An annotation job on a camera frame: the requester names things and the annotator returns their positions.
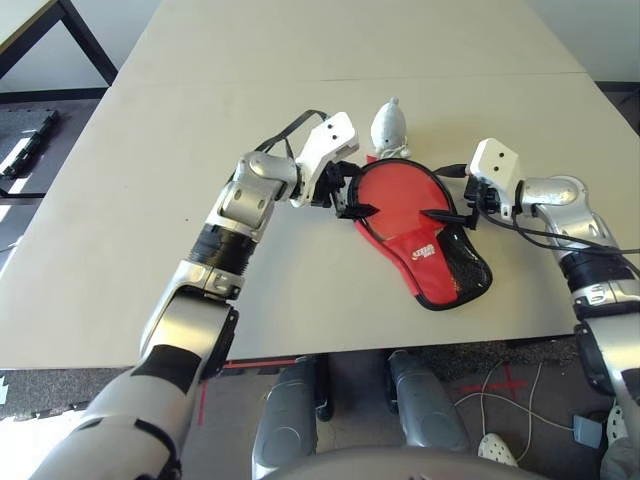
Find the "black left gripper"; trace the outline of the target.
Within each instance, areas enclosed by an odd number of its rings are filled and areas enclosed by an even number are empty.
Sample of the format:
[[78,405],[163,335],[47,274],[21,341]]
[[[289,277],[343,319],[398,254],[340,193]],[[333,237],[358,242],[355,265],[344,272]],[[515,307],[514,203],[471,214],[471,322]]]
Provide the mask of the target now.
[[375,215],[379,209],[370,204],[347,205],[342,193],[346,186],[346,178],[355,178],[362,174],[359,165],[339,161],[328,162],[322,170],[312,196],[312,206],[336,210],[336,217],[345,220],[359,220]]

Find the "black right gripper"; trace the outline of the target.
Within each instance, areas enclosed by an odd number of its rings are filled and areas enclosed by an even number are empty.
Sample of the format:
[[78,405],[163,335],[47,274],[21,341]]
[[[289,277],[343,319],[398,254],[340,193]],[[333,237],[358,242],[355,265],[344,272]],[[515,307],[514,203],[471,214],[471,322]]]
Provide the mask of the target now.
[[484,180],[474,176],[467,178],[463,197],[471,214],[460,215],[451,211],[428,209],[423,215],[435,221],[448,225],[461,225],[465,228],[475,228],[481,212],[496,214],[500,212],[500,199],[495,188]]

